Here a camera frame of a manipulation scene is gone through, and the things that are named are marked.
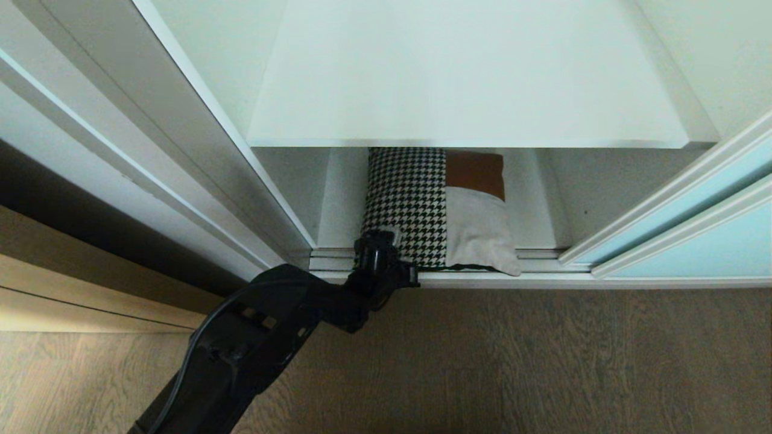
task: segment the houndstooth pillow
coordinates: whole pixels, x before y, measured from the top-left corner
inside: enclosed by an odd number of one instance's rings
[[[445,268],[445,151],[431,147],[370,149],[362,231],[395,227],[402,258],[421,269]]]

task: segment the hardwood floor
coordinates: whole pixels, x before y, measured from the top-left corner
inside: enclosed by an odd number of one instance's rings
[[[403,290],[235,432],[772,432],[772,291]],[[0,334],[0,432],[126,432],[184,334]]]

